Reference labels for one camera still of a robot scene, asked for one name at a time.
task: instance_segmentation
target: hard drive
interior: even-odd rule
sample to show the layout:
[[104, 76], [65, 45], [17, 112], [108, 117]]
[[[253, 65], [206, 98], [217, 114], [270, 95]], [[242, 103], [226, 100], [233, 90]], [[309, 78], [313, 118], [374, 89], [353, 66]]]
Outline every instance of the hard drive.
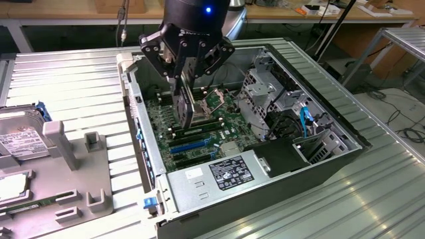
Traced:
[[42, 136], [42, 124], [50, 121], [44, 104], [0, 108], [0, 156], [16, 160], [48, 156], [53, 143]]

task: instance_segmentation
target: metal table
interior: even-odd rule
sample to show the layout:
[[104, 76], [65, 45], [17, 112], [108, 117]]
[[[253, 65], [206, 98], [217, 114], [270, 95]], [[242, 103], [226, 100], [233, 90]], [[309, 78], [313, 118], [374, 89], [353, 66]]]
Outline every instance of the metal table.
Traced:
[[[217, 238], [421, 238], [425, 233], [424, 158], [358, 103], [293, 42], [270, 43], [373, 145], [324, 183], [201, 236]], [[9, 62], [7, 105], [41, 99], [64, 120], [66, 136], [106, 135], [114, 213], [45, 238], [154, 237], [124, 117], [114, 55], [134, 48], [18, 54]]]
[[[396, 44], [400, 46], [408, 53], [414, 55], [414, 57], [425, 63], [425, 28], [413, 27], [413, 28], [381, 28], [378, 33], [376, 34], [369, 46], [362, 53], [360, 59], [356, 61], [352, 71], [346, 73], [346, 78], [344, 79], [342, 85], [349, 86], [350, 81], [353, 80], [353, 74], [358, 70], [360, 65], [364, 63], [368, 55], [376, 48], [377, 44], [380, 43], [381, 39], [386, 38], [393, 45]], [[384, 58], [389, 50], [392, 49], [393, 45], [386, 47], [373, 60], [370, 64], [370, 68], [373, 69]], [[418, 67], [416, 72], [410, 75], [409, 79], [406, 80], [406, 84], [418, 76], [422, 72], [424, 66]]]

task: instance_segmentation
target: warning label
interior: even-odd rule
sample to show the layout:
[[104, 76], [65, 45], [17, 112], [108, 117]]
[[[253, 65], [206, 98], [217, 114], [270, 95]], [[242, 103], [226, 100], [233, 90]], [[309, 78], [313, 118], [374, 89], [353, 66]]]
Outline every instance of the warning label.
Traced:
[[36, 130], [0, 135], [0, 143], [14, 157], [46, 151]]
[[209, 165], [218, 188], [225, 191], [253, 180], [241, 156]]

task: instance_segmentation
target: workbench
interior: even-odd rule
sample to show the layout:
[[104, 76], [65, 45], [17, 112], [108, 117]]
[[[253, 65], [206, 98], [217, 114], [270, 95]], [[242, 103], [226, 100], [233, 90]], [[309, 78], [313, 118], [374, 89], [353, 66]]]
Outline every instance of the workbench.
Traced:
[[[198, 238], [422, 238], [424, 157], [293, 42], [281, 38], [233, 42], [234, 46], [265, 43], [274, 46], [373, 147], [321, 186]], [[64, 121], [69, 139], [89, 131], [106, 135], [114, 213], [44, 238], [154, 237], [148, 213], [137, 205], [144, 192], [114, 58], [138, 51], [138, 47], [125, 47], [29, 53], [0, 62], [0, 73], [5, 72], [0, 103], [12, 106], [42, 100], [53, 120]]]
[[[160, 24], [164, 9], [158, 0], [145, 0], [146, 12], [129, 14], [128, 24]], [[1, 12], [7, 9], [7, 19], [1, 19]], [[318, 23], [321, 16], [302, 16], [292, 9], [246, 6], [246, 23]], [[322, 23], [332, 23], [332, 28], [340, 15], [324, 17]], [[20, 52], [32, 52], [22, 26], [30, 25], [116, 25], [117, 14], [96, 12], [93, 0], [36, 0], [33, 3], [4, 3], [0, 9], [0, 25], [4, 25], [13, 37]], [[353, 6], [344, 23], [402, 23], [409, 27], [417, 17], [414, 15], [393, 15], [392, 17], [373, 17]]]

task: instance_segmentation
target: blue expansion slot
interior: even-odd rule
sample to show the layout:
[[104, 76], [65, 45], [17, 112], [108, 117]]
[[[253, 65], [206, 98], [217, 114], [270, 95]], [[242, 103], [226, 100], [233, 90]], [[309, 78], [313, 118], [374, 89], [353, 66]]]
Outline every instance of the blue expansion slot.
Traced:
[[190, 143], [188, 145], [172, 148], [170, 153], [180, 153], [180, 152], [188, 151], [188, 150], [194, 149], [194, 148], [205, 147], [208, 145], [208, 143], [210, 142], [210, 139], [212, 139], [212, 137], [209, 137], [208, 139], [204, 139], [200, 142]]

